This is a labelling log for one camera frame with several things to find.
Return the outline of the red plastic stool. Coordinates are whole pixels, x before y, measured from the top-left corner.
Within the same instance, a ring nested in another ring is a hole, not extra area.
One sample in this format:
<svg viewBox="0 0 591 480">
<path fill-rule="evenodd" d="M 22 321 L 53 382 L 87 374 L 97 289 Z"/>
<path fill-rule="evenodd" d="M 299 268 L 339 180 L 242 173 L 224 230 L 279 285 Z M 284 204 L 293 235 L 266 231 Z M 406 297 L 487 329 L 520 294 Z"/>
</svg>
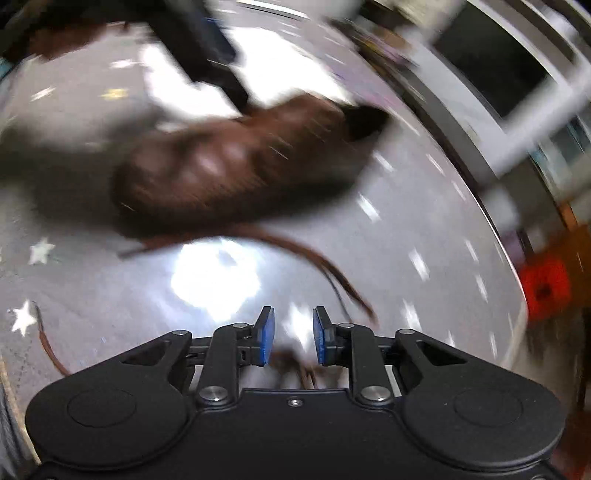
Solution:
<svg viewBox="0 0 591 480">
<path fill-rule="evenodd" d="M 571 281 L 564 262 L 559 258 L 544 257 L 524 264 L 518 276 L 531 323 L 556 316 L 571 304 Z"/>
</svg>

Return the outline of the brown leather shoe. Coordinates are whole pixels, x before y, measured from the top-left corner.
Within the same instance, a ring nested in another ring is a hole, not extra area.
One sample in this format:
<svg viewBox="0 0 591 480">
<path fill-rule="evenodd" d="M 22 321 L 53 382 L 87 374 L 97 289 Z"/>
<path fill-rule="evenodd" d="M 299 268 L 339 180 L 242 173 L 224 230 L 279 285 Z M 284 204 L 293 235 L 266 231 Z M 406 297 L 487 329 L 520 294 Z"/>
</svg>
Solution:
<svg viewBox="0 0 591 480">
<path fill-rule="evenodd" d="M 115 170 L 112 199 L 162 227 L 290 208 L 355 184 L 391 121 L 377 106 L 301 93 L 242 117 L 154 131 Z"/>
</svg>

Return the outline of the white tv wall unit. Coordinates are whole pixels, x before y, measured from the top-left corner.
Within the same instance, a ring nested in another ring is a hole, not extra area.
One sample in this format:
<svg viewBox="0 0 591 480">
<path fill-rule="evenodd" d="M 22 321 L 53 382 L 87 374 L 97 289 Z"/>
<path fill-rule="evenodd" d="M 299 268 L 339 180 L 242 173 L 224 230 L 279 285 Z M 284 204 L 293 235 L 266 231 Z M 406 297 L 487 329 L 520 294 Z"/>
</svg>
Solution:
<svg viewBox="0 0 591 480">
<path fill-rule="evenodd" d="M 410 1 L 412 71 L 501 175 L 590 98 L 587 1 Z"/>
</svg>

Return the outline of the black flat television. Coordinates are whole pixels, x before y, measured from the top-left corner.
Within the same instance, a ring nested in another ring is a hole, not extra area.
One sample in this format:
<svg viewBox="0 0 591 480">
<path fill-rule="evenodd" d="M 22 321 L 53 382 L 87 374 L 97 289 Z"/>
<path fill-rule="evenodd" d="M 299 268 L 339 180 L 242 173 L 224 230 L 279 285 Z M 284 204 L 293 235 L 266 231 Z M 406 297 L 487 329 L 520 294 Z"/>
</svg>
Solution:
<svg viewBox="0 0 591 480">
<path fill-rule="evenodd" d="M 548 73 L 535 57 L 491 17 L 466 3 L 433 49 L 504 119 Z"/>
</svg>

